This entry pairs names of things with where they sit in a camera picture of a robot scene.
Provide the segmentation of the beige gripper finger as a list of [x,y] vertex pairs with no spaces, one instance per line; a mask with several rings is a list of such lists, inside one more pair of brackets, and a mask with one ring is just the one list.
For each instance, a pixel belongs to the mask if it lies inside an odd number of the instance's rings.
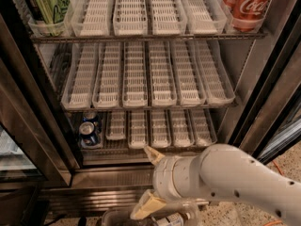
[[158,197],[155,191],[146,190],[131,212],[131,219],[144,219],[166,206],[166,201]]
[[150,146],[145,146],[144,152],[154,166],[156,166],[165,157],[164,154],[158,152]]

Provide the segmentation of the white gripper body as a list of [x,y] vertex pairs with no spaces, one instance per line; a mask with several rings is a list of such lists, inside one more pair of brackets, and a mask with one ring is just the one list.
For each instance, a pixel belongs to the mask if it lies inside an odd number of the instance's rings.
[[200,198],[204,184],[199,176],[199,158],[165,156],[155,166],[152,183],[157,195],[168,202]]

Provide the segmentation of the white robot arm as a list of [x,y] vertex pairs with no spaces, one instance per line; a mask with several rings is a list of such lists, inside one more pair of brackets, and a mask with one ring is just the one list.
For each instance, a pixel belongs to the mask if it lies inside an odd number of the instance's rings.
[[143,219],[170,202],[203,199],[251,204],[288,226],[301,226],[301,183],[268,169],[228,144],[214,144],[196,156],[167,156],[150,146],[154,165],[152,190],[134,207],[131,218]]

